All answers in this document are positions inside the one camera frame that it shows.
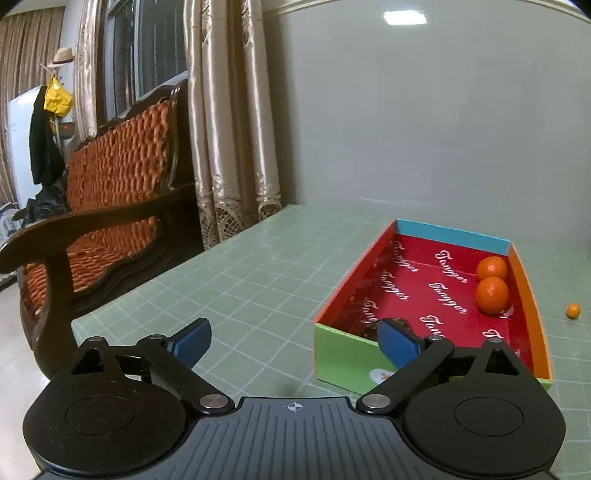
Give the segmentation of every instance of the small orange fruit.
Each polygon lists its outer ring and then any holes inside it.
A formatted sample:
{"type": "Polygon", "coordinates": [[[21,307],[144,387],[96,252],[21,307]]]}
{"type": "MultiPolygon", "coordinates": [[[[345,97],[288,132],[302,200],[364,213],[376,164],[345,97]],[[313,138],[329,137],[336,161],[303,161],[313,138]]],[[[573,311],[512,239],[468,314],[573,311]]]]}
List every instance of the small orange fruit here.
{"type": "Polygon", "coordinates": [[[581,307],[578,303],[571,303],[566,309],[566,316],[571,320],[576,320],[581,315],[581,307]]]}
{"type": "Polygon", "coordinates": [[[476,304],[482,313],[498,315],[509,302],[509,287],[498,277],[488,277],[476,287],[476,304]]]}
{"type": "Polygon", "coordinates": [[[478,262],[476,277],[478,281],[488,277],[498,277],[504,280],[507,278],[507,264],[501,257],[487,257],[478,262]]]}

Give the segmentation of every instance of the beige curtain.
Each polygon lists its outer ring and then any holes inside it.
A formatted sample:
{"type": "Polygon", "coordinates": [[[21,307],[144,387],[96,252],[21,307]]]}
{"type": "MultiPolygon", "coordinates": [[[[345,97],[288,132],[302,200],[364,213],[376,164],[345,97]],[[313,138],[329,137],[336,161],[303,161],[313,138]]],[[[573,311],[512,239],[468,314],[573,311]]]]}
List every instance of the beige curtain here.
{"type": "Polygon", "coordinates": [[[189,117],[203,242],[281,209],[261,0],[185,0],[189,117]]]}
{"type": "Polygon", "coordinates": [[[46,8],[0,20],[0,204],[15,202],[8,140],[8,102],[26,91],[46,85],[47,72],[39,66],[53,59],[60,42],[64,8],[46,8]]]}
{"type": "Polygon", "coordinates": [[[74,121],[80,142],[93,137],[97,130],[96,62],[101,4],[102,0],[83,0],[76,41],[74,121]]]}

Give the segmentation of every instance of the straw hat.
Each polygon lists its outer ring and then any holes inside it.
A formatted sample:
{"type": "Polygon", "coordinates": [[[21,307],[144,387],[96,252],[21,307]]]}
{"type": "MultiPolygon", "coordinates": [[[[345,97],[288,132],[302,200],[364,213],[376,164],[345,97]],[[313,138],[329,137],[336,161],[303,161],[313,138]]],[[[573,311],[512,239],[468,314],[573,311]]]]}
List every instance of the straw hat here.
{"type": "Polygon", "coordinates": [[[74,60],[74,53],[70,47],[59,48],[53,56],[53,61],[47,64],[50,69],[56,69],[74,60]]]}

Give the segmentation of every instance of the box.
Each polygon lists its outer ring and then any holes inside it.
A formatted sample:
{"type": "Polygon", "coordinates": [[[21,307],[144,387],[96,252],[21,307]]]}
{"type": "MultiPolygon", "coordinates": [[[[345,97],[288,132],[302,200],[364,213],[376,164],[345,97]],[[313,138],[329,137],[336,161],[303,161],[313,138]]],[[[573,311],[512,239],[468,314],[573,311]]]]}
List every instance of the box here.
{"type": "Polygon", "coordinates": [[[544,388],[552,385],[540,314],[515,246],[506,239],[396,220],[364,253],[315,318],[316,377],[363,394],[396,367],[375,341],[375,322],[400,317],[418,336],[443,335],[456,346],[502,338],[544,388]],[[499,316],[475,302],[476,266],[505,259],[509,306],[499,316]]]}

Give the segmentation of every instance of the black circular disc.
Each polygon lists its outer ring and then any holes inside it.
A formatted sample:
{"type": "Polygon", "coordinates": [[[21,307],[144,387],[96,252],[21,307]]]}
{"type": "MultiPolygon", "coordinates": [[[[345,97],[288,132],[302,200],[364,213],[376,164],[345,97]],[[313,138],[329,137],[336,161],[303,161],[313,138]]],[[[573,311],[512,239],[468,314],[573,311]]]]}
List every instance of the black circular disc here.
{"type": "Polygon", "coordinates": [[[183,435],[183,406],[155,385],[118,380],[46,389],[23,422],[40,465],[67,475],[118,476],[166,455],[183,435]]]}
{"type": "Polygon", "coordinates": [[[465,391],[461,384],[424,390],[404,412],[408,438],[433,463],[490,478],[535,472],[554,459],[564,421],[547,394],[465,391]]]}

